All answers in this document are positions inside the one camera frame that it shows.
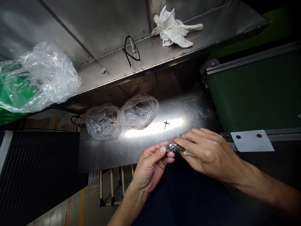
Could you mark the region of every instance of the fingernail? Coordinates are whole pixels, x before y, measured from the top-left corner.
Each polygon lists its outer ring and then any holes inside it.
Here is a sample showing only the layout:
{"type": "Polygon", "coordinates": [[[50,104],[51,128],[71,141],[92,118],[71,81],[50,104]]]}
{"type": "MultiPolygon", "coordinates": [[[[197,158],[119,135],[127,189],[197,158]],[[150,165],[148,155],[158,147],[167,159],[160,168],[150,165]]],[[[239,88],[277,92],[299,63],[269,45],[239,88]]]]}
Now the fingernail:
{"type": "Polygon", "coordinates": [[[162,147],[159,149],[159,151],[163,154],[163,153],[166,152],[166,148],[165,148],[164,146],[162,146],[162,147]]]}

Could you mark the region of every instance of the stainless steel shelf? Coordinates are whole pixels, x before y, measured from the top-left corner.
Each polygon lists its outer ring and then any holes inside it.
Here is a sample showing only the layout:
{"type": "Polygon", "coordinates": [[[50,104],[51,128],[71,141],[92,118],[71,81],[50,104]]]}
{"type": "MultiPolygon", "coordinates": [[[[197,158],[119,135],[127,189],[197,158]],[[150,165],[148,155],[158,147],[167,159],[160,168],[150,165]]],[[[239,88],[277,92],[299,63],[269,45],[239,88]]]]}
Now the stainless steel shelf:
{"type": "Polygon", "coordinates": [[[77,95],[109,83],[121,84],[260,34],[270,21],[244,2],[232,1],[230,4],[193,18],[185,24],[198,23],[204,25],[203,30],[191,32],[186,36],[193,42],[190,48],[183,49],[176,44],[163,47],[162,40],[157,35],[136,43],[141,56],[141,65],[132,60],[130,68],[122,49],[79,65],[76,70],[83,83],[77,95]],[[109,71],[109,74],[101,74],[103,67],[109,71]]]}

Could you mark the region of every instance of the dark pants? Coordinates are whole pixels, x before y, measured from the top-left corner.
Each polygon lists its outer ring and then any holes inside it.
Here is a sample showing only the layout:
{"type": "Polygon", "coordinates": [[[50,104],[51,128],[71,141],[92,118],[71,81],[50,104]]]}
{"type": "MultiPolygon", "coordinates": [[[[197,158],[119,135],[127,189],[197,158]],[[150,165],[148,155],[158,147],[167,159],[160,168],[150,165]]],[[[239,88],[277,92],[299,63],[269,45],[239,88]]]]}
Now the dark pants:
{"type": "Polygon", "coordinates": [[[196,172],[179,155],[133,225],[269,224],[238,202],[217,180],[196,172]]]}

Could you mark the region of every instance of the stainless steel table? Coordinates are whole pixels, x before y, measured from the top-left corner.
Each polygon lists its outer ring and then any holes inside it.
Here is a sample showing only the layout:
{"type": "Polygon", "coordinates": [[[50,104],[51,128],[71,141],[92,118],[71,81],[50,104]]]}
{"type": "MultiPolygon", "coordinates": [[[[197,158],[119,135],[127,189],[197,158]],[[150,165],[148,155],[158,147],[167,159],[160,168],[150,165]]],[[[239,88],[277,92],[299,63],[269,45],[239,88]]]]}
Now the stainless steel table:
{"type": "Polygon", "coordinates": [[[144,130],[124,129],[120,139],[97,140],[81,129],[79,173],[137,163],[143,150],[160,141],[169,141],[192,128],[219,132],[219,123],[201,88],[160,101],[159,112],[144,130]]]}
{"type": "Polygon", "coordinates": [[[77,90],[77,95],[109,83],[123,83],[132,76],[144,76],[260,34],[270,22],[243,1],[232,1],[185,22],[186,25],[198,23],[202,23],[204,28],[201,31],[191,31],[186,36],[193,42],[190,48],[181,48],[176,44],[162,46],[162,39],[157,35],[136,42],[141,65],[130,58],[130,67],[125,53],[120,48],[77,66],[76,70],[83,82],[77,90]],[[103,67],[109,74],[101,73],[103,67]]]}

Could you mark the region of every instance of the hand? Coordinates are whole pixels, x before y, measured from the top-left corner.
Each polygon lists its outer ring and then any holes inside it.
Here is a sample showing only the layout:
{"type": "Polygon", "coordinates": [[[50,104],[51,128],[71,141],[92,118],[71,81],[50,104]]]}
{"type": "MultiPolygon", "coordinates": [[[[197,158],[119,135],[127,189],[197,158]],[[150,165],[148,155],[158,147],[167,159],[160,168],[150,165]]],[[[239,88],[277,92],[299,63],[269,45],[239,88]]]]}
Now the hand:
{"type": "Polygon", "coordinates": [[[180,151],[181,156],[196,171],[232,185],[244,180],[245,162],[219,134],[204,128],[194,128],[181,137],[173,137],[172,141],[196,156],[184,155],[180,151]]]}
{"type": "Polygon", "coordinates": [[[146,193],[152,192],[161,179],[168,163],[173,163],[175,154],[166,152],[165,145],[169,142],[161,142],[145,149],[141,155],[131,186],[146,193]]]}

